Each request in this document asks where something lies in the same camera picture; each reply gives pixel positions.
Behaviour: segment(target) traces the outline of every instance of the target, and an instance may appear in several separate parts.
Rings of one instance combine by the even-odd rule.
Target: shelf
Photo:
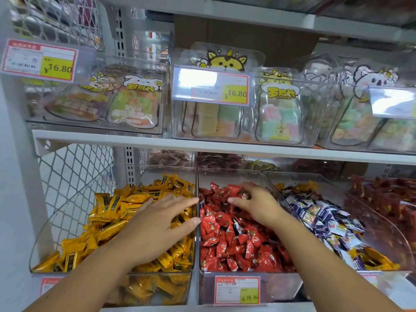
[[[247,143],[146,138],[137,136],[118,136],[50,130],[32,130],[32,133],[35,139],[59,141],[63,143],[86,143],[134,148],[236,153],[253,156],[280,156],[287,158],[416,165],[416,156],[405,154],[320,150]]]
[[[327,16],[211,0],[106,0],[118,6],[389,42],[416,42],[416,31]]]

